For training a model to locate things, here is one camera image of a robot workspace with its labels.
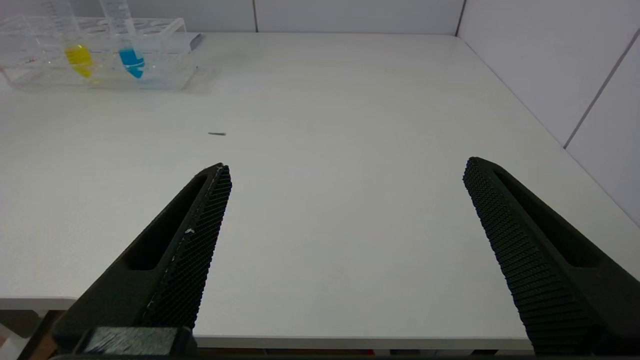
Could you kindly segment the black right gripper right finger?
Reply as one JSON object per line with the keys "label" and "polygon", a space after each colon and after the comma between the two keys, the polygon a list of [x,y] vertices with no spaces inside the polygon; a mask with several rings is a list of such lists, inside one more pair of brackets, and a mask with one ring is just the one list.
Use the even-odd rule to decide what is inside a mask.
{"label": "black right gripper right finger", "polygon": [[498,164],[462,182],[537,356],[638,356],[640,283]]}

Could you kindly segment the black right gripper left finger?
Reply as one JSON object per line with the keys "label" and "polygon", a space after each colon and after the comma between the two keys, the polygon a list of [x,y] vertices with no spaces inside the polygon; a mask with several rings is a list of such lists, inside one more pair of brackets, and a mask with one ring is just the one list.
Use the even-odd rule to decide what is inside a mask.
{"label": "black right gripper left finger", "polygon": [[55,324],[194,328],[233,182],[222,163],[197,173]]}

